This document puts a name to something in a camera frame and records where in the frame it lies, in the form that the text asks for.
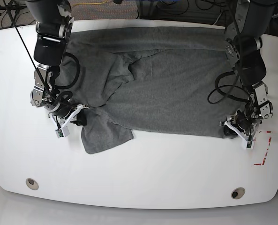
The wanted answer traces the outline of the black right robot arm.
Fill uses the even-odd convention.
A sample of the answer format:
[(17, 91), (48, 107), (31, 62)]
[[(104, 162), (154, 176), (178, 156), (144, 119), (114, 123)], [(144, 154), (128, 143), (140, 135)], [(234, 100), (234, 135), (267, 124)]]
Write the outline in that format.
[[(58, 138), (66, 137), (69, 135), (69, 123), (86, 125), (81, 111), (87, 108), (87, 105), (72, 101), (73, 93), (70, 91), (80, 75), (79, 60), (66, 51), (74, 23), (71, 5), (67, 0), (28, 0), (26, 6), (36, 20), (37, 32), (34, 60), (38, 65), (35, 67), (30, 102), (48, 111)], [(76, 73), (70, 84), (56, 85), (64, 57), (73, 60)]]

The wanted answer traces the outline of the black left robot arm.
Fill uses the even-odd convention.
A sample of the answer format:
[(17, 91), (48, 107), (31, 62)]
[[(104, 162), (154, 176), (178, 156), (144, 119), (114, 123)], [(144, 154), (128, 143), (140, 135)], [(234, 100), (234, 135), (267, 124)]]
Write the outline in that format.
[(248, 99), (243, 110), (227, 116), (226, 135), (237, 135), (244, 149), (252, 148), (259, 125), (273, 116), (268, 87), (263, 82), (266, 66), (261, 56), (266, 31), (273, 16), (275, 0), (227, 0), (231, 22), (225, 29), (225, 53)]

